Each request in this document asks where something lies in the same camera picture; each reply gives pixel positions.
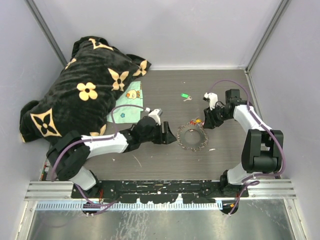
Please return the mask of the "red key tags bunch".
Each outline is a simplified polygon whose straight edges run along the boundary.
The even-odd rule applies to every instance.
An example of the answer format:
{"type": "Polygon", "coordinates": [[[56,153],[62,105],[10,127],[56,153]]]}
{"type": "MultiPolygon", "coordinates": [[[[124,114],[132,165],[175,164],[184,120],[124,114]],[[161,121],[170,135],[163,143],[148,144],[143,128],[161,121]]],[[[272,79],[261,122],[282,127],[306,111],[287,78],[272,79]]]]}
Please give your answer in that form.
{"type": "Polygon", "coordinates": [[[200,118],[193,118],[190,120],[189,124],[190,125],[201,125],[202,122],[203,121],[200,118]]]}

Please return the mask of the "large keyring with small rings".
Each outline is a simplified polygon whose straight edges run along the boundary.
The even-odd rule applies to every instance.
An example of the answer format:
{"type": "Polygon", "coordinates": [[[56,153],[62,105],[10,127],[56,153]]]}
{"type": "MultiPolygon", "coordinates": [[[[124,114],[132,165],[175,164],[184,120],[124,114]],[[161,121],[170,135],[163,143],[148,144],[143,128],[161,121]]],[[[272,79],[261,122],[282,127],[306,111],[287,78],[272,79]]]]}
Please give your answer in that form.
{"type": "Polygon", "coordinates": [[[201,151],[208,145],[209,137],[206,131],[199,125],[181,125],[176,133],[178,144],[184,150],[193,152],[201,151]]]}

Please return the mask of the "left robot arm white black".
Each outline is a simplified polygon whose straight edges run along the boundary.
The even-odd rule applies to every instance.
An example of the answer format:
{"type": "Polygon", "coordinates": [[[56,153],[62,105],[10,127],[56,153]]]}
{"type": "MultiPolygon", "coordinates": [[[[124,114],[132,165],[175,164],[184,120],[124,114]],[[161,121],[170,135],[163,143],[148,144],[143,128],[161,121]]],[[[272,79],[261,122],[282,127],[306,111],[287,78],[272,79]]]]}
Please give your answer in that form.
{"type": "Polygon", "coordinates": [[[167,121],[160,123],[153,117],[145,116],[116,135],[87,136],[73,130],[53,145],[46,157],[59,181],[71,181],[88,198],[95,198],[102,187],[94,173],[84,167],[87,159],[132,152],[143,143],[169,145],[176,141],[167,121]]]}

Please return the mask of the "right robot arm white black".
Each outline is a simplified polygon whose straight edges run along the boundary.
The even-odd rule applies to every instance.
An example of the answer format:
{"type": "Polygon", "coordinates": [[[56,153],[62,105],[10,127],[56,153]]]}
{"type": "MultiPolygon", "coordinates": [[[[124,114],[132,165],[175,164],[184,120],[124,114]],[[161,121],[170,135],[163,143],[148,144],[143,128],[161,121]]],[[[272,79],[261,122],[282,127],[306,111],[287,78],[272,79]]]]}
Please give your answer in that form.
{"type": "Polygon", "coordinates": [[[244,189],[244,183],[254,177],[275,175],[283,166],[284,135],[266,125],[238,89],[225,92],[225,102],[218,95],[206,92],[203,99],[209,106],[204,110],[205,129],[220,127],[227,120],[238,122],[246,133],[240,163],[220,176],[218,191],[225,197],[244,189]]]}

